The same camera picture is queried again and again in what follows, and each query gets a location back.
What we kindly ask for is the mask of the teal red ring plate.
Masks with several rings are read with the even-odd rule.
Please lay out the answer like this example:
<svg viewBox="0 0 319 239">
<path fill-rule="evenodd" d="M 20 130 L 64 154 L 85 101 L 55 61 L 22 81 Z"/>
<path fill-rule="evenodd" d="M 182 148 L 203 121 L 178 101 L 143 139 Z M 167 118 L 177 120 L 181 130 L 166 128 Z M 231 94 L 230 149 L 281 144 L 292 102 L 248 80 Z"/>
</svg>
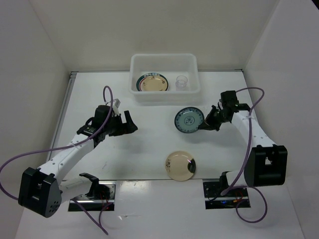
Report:
<svg viewBox="0 0 319 239">
<path fill-rule="evenodd" d="M 159 73 L 146 73 L 146 74 L 142 75 L 141 77 L 139 77 L 139 79 L 136 82 L 136 88 L 137 88 L 138 91 L 140 91 L 139 83 L 141 82 L 142 79 L 144 79 L 145 77 L 148 77 L 148 76 L 161 76 L 161 77 L 163 77 L 163 78 L 165 78 L 167 80 L 167 78 L 165 76 L 163 76 L 162 74 L 159 74 Z"/>
</svg>

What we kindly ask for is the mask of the beige flower pattern plate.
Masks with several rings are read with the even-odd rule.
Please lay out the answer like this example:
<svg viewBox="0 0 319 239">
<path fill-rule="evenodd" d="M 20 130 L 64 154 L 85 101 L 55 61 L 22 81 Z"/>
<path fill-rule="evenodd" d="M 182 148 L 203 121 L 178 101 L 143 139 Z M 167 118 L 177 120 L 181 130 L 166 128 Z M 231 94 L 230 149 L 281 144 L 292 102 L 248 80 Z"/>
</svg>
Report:
<svg viewBox="0 0 319 239">
<path fill-rule="evenodd" d="M 161 76 L 148 76 L 139 83 L 140 91 L 166 91 L 168 82 Z"/>
</svg>

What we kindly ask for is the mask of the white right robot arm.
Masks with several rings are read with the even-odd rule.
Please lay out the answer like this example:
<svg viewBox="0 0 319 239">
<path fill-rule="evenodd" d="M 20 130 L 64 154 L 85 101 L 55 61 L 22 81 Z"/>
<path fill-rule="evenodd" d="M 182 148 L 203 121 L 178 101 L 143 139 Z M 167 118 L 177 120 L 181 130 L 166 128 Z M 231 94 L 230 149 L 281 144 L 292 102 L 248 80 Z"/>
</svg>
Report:
<svg viewBox="0 0 319 239">
<path fill-rule="evenodd" d="M 286 180 L 288 151 L 285 146 L 271 140 L 252 116 L 254 107 L 240 103 L 237 91 L 221 93 L 222 108 L 212 106 L 199 130 L 220 130 L 231 123 L 247 144 L 242 166 L 237 171 L 222 173 L 219 183 L 221 195 L 229 196 L 239 187 L 265 187 L 283 185 Z"/>
</svg>

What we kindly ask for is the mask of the blue patterned small plate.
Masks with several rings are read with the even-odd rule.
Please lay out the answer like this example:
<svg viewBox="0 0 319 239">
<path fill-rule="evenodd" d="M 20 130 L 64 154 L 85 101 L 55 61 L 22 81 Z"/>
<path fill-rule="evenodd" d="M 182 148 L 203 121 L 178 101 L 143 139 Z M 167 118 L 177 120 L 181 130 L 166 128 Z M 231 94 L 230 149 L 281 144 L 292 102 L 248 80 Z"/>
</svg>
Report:
<svg viewBox="0 0 319 239">
<path fill-rule="evenodd" d="M 182 133 L 194 133 L 199 130 L 199 126 L 204 122 L 203 112 L 196 107 L 186 107 L 180 110 L 175 118 L 174 125 Z"/>
</svg>

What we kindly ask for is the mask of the beige plate with calligraphy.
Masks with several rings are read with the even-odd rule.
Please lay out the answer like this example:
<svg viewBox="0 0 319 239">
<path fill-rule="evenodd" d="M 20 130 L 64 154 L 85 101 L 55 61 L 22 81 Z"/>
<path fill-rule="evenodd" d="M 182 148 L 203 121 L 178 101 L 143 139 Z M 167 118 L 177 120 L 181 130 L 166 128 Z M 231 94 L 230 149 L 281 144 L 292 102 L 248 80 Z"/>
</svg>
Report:
<svg viewBox="0 0 319 239">
<path fill-rule="evenodd" d="M 194 157 L 186 151 L 171 153 L 164 165 L 169 178 L 179 182 L 191 179 L 196 172 Z"/>
</svg>

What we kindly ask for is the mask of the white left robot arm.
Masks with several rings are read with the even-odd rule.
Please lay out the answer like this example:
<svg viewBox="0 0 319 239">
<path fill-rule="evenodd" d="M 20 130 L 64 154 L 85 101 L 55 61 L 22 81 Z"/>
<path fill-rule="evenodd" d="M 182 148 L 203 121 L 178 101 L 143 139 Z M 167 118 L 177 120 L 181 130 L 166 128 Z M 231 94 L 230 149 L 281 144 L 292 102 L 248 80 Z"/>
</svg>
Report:
<svg viewBox="0 0 319 239">
<path fill-rule="evenodd" d="M 84 195 L 88 199 L 107 200 L 110 190 L 100 184 L 98 177 L 80 173 L 72 180 L 64 178 L 106 136 L 130 134 L 138 129 L 129 111 L 124 112 L 126 121 L 122 121 L 119 106 L 118 99 L 98 106 L 95 115 L 78 129 L 67 149 L 60 151 L 36 169 L 27 168 L 22 174 L 18 204 L 49 218 L 55 214 L 61 203 L 79 195 Z"/>
</svg>

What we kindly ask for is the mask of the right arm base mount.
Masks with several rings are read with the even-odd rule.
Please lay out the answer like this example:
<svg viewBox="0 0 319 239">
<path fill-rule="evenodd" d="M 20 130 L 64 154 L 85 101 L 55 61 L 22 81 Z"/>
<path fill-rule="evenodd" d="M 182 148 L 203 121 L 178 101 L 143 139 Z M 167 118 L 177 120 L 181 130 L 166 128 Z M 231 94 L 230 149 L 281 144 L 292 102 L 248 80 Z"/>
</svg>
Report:
<svg viewBox="0 0 319 239">
<path fill-rule="evenodd" d="M 221 184 L 217 179 L 203 180 L 202 183 L 206 210 L 251 207 L 246 189 L 234 189 L 221 196 Z"/>
</svg>

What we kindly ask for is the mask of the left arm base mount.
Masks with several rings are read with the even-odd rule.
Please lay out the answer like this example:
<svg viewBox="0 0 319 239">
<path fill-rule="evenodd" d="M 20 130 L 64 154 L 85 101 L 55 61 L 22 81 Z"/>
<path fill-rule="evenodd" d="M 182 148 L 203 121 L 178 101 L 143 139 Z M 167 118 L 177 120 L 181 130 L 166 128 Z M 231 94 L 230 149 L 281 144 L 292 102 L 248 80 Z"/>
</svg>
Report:
<svg viewBox="0 0 319 239">
<path fill-rule="evenodd" d="M 90 192 L 91 185 L 91 181 L 69 183 L 65 186 L 63 198 L 74 198 L 87 211 L 100 211 L 107 204 L 106 211 L 113 211 L 117 182 L 100 180 L 97 188 Z"/>
</svg>

